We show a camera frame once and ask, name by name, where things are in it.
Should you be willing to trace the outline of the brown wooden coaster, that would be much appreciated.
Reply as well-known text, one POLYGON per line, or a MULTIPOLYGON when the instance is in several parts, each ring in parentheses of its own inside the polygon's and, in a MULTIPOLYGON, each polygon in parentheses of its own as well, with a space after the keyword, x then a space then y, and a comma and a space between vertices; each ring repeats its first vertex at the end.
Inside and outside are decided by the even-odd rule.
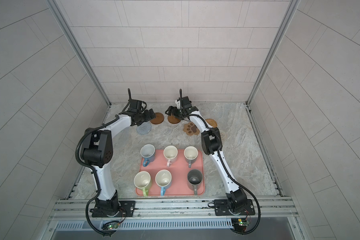
POLYGON ((177 119, 175 116, 168 116, 168 122, 171 124, 178 124, 180 123, 182 120, 177 119))
POLYGON ((155 113, 155 118, 150 120, 150 122, 154 125, 159 125, 164 121, 164 115, 162 113, 155 113))

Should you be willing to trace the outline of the grey woven round coaster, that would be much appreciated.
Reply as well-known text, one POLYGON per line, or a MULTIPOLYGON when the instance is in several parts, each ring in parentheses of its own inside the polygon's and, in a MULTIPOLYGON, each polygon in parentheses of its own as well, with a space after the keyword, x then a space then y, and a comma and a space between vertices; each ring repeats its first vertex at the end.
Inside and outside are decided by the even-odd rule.
POLYGON ((139 135, 148 134, 152 129, 152 125, 149 122, 144 122, 140 126, 137 127, 137 133, 139 135))

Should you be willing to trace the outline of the cork paw print coaster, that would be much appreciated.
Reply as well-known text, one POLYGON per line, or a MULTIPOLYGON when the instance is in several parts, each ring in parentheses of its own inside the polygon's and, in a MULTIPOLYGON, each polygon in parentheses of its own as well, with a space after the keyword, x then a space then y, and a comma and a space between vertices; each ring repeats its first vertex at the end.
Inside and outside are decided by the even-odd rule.
POLYGON ((200 131, 199 129, 197 128, 197 126, 192 123, 192 122, 189 122, 187 124, 184 124, 184 128, 183 128, 183 131, 188 135, 188 136, 193 136, 193 135, 199 135, 200 134, 200 131))

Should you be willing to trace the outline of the rattan woven round coaster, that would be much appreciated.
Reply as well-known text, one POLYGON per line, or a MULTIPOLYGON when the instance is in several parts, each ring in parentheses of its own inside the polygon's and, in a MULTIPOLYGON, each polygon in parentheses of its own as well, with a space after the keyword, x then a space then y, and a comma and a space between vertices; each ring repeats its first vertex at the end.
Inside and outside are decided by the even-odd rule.
POLYGON ((205 119, 205 121, 212 127, 212 128, 217 128, 218 124, 214 119, 205 119))

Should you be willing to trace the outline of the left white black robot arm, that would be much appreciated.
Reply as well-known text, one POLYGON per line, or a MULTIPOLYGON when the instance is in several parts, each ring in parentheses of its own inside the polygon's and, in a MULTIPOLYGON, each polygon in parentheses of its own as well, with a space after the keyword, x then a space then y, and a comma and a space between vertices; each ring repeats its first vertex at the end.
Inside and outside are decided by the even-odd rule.
POLYGON ((129 100, 122 112, 102 126, 86 129, 75 151, 77 162, 89 168, 95 180, 95 207, 90 210, 95 218, 127 215, 122 212, 111 176, 113 138, 126 128, 140 126, 156 117, 152 109, 147 110, 144 101, 132 99, 130 90, 128 94, 129 100))

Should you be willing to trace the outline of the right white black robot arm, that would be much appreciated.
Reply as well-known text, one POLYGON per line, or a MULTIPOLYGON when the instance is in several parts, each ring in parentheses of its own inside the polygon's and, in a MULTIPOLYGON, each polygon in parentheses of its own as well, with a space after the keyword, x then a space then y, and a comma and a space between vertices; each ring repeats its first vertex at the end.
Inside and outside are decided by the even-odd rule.
POLYGON ((213 160, 218 169, 226 190, 227 207, 232 213, 240 214, 244 211, 249 215, 252 201, 248 199, 247 194, 252 196, 258 209, 258 217, 255 225, 250 230, 247 230, 245 227, 239 227, 232 231, 239 235, 248 235, 254 232, 261 220, 260 204, 256 196, 234 178, 223 153, 220 130, 213 128, 207 123, 201 116, 198 108, 192 105, 192 102, 187 96, 183 96, 182 90, 180 90, 180 97, 176 100, 176 106, 170 106, 165 114, 169 116, 172 115, 179 120, 189 120, 199 129, 201 132, 203 151, 213 160))

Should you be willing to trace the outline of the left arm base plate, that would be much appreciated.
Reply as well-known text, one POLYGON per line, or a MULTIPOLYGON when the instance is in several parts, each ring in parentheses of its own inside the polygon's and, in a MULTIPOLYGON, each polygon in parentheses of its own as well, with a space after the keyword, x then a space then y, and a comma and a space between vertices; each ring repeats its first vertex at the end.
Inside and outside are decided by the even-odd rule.
POLYGON ((95 207, 90 209, 90 213, 93 218, 132 217, 135 205, 135 201, 119 201, 114 206, 111 202, 100 201, 95 203, 95 207))

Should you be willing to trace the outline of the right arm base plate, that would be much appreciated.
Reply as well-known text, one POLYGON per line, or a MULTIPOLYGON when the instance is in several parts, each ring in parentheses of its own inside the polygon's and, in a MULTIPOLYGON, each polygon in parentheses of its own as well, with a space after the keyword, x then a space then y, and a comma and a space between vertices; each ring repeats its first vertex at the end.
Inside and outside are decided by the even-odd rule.
POLYGON ((255 205, 251 199, 247 199, 239 209, 230 207, 228 199, 213 200, 208 203, 210 208, 213 208, 216 216, 254 216, 256 214, 255 205))

